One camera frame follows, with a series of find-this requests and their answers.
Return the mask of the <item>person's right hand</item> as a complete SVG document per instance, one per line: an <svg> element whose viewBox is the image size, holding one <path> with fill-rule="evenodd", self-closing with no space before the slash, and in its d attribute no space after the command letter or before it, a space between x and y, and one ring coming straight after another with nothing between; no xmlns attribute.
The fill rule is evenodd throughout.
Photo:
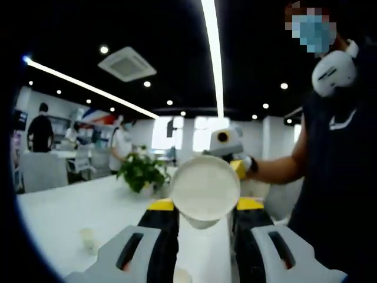
<svg viewBox="0 0 377 283"><path fill-rule="evenodd" d="M242 163L246 178L256 180L259 175L259 165L257 160L252 156L246 155L243 157Z"/></svg>

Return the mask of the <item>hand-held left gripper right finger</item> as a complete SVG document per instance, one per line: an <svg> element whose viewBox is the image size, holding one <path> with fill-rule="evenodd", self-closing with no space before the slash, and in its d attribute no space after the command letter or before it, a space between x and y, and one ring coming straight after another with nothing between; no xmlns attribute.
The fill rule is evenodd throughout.
<svg viewBox="0 0 377 283"><path fill-rule="evenodd" d="M285 225L275 225L262 202L241 197L233 210L234 252L240 282L343 282L313 247Z"/></svg>

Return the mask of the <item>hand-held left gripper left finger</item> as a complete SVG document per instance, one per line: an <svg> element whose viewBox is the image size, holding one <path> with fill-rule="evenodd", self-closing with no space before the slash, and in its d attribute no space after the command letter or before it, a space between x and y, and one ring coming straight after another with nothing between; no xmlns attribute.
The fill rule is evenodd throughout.
<svg viewBox="0 0 377 283"><path fill-rule="evenodd" d="M173 282L178 253L179 212L169 198L151 203L138 225L130 225L98 250L96 262L65 282Z"/></svg>

